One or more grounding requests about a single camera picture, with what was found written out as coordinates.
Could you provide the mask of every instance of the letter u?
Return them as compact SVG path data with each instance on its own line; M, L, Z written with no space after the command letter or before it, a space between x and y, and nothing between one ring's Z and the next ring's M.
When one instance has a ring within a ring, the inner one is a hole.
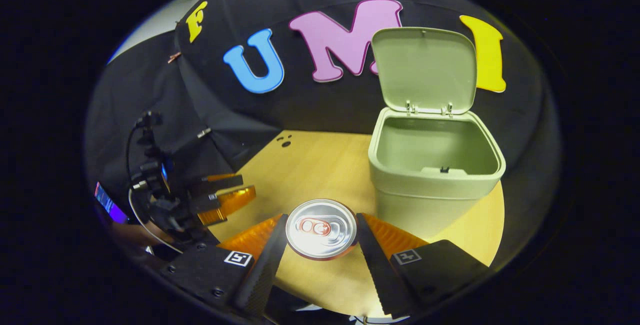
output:
M261 29L249 37L246 43L250 47L258 49L262 60L267 66L267 74L264 77L257 77L251 71L245 57L242 55L244 48L242 45L234 46L222 57L224 63L233 70L235 77L242 86L255 94L268 93L275 90L284 80L284 67L278 53L270 40L271 29Z

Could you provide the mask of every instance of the wooden table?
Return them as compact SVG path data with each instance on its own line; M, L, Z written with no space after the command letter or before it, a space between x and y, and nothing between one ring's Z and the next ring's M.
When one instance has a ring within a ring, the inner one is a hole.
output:
M256 198L210 231L224 241L316 198L338 200L354 213L375 215L370 140L371 135L362 134L282 131L238 171L245 184L255 186ZM448 239L488 266L498 251L504 221L503 189L498 182L466 214L424 240ZM329 311L385 317L360 245L330 261L306 259L286 246L275 285Z

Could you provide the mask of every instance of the pink letter m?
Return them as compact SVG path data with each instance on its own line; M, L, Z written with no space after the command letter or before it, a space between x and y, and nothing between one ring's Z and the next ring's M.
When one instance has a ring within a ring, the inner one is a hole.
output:
M401 27L400 10L402 4L396 0L364 0L356 6L350 31L320 11L303 13L288 27L302 33L306 41L315 65L314 81L331 82L343 77L343 70L334 65L329 51L352 74L360 76L373 34L380 29ZM378 74L375 61L370 69Z

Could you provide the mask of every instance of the soda can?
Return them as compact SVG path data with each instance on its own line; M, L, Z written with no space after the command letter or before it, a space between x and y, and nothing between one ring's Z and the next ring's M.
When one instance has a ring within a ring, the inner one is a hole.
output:
M351 209L329 199L300 204L286 220L286 241L298 255L329 261L346 255L357 243L358 224Z

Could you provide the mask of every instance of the green trash bin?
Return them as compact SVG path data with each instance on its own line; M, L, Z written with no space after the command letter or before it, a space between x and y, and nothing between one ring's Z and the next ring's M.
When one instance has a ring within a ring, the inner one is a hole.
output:
M368 148L377 216L427 239L488 195L505 157L482 120L476 49L443 29L381 29L371 46L382 97Z

